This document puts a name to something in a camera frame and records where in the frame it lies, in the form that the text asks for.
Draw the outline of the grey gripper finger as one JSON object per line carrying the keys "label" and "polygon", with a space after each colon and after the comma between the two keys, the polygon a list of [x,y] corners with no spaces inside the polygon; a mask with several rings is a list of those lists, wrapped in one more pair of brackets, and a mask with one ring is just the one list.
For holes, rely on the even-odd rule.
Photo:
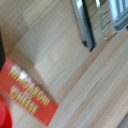
{"label": "grey gripper finger", "polygon": [[4,52],[4,47],[3,47],[3,41],[2,41],[2,35],[0,32],[0,71],[5,63],[5,52]]}

